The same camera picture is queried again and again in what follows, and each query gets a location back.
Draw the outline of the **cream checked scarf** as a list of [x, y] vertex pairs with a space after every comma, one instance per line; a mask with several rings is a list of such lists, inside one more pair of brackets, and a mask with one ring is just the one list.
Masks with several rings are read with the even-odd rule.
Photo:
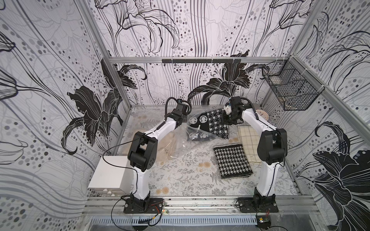
[[251, 126], [239, 126], [238, 132], [244, 153], [251, 163], [260, 163], [261, 159], [257, 154], [260, 137]]

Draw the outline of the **clear plastic vacuum bag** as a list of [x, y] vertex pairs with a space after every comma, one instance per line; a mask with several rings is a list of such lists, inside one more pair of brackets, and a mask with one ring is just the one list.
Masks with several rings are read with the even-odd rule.
[[[184, 117], [182, 125], [169, 132], [159, 141], [156, 162], [168, 162], [183, 158], [187, 153], [202, 148], [213, 140], [227, 141], [229, 127], [221, 123], [222, 106], [196, 106]], [[124, 141], [134, 137], [136, 132], [146, 132], [163, 121], [164, 107], [138, 107], [129, 119]]]

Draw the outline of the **black patterned cloth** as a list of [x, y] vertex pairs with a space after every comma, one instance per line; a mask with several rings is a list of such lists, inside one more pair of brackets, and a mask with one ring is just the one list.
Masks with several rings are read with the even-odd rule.
[[228, 125], [222, 123], [223, 110], [217, 109], [190, 116], [187, 135], [189, 141], [210, 141], [216, 138], [228, 139]]

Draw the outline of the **beige fluffy cloth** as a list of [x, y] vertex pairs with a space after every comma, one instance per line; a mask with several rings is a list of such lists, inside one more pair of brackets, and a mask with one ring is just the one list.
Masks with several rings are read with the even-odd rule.
[[157, 160], [169, 161], [181, 158], [185, 155], [184, 141], [186, 141], [183, 131], [172, 131], [167, 134], [158, 144]]

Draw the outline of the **black white houndstooth scarf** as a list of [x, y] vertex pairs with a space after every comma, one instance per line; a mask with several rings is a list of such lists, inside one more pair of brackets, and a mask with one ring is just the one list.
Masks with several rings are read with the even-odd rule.
[[241, 143], [232, 143], [213, 148], [221, 179], [249, 177], [253, 174]]

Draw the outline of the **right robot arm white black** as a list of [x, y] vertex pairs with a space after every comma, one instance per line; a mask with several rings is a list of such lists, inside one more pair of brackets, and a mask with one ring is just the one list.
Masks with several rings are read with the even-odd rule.
[[226, 125], [247, 122], [260, 137], [257, 154], [262, 166], [253, 199], [258, 205], [273, 203], [278, 169], [284, 166], [288, 152], [286, 130], [271, 125], [257, 113], [249, 99], [239, 96], [225, 104], [222, 122]]

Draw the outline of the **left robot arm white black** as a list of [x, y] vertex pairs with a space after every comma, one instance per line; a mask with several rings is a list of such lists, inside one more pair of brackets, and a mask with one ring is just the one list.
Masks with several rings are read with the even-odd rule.
[[150, 198], [149, 175], [157, 158], [159, 142], [169, 133], [179, 128], [184, 118], [192, 111], [192, 105], [186, 100], [170, 97], [165, 103], [165, 115], [162, 122], [146, 132], [137, 132], [128, 154], [131, 167], [137, 173], [133, 200], [145, 202]]

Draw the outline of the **pink round clock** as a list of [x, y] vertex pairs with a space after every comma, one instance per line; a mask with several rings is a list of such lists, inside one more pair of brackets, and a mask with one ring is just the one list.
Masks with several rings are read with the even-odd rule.
[[261, 116], [263, 119], [265, 119], [266, 121], [268, 121], [269, 120], [269, 115], [268, 115], [268, 113], [267, 112], [265, 112], [264, 110], [261, 110], [261, 109], [257, 109], [256, 110], [256, 112], [257, 112], [257, 114], [259, 115], [259, 116]]

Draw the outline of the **white box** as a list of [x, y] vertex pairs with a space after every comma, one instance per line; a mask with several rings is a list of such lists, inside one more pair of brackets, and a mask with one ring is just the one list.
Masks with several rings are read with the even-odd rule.
[[105, 156], [100, 159], [88, 189], [103, 196], [127, 195], [134, 182], [135, 171], [126, 156]]

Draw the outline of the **small green circuit board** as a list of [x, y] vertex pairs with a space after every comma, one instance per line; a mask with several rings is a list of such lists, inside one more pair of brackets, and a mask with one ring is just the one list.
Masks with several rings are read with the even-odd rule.
[[266, 216], [256, 216], [256, 227], [261, 230], [268, 230], [271, 227], [271, 220]]

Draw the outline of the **black wall bar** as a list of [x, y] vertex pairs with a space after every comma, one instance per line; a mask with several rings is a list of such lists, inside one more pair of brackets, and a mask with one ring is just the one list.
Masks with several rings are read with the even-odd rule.
[[241, 63], [241, 59], [211, 59], [211, 58], [206, 58], [206, 59], [162, 59], [161, 62], [163, 64], [201, 64], [201, 63], [206, 63], [206, 64], [220, 64], [220, 63]]

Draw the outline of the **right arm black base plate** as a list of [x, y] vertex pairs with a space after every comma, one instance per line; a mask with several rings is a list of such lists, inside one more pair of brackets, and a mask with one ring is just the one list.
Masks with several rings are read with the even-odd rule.
[[236, 207], [241, 213], [278, 213], [279, 209], [274, 197], [256, 199], [240, 197], [236, 201]]

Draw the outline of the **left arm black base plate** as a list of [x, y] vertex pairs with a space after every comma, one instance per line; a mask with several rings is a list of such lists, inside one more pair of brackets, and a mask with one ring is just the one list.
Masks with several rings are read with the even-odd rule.
[[159, 214], [163, 206], [163, 198], [149, 198], [146, 200], [137, 200], [129, 198], [124, 207], [125, 214]]

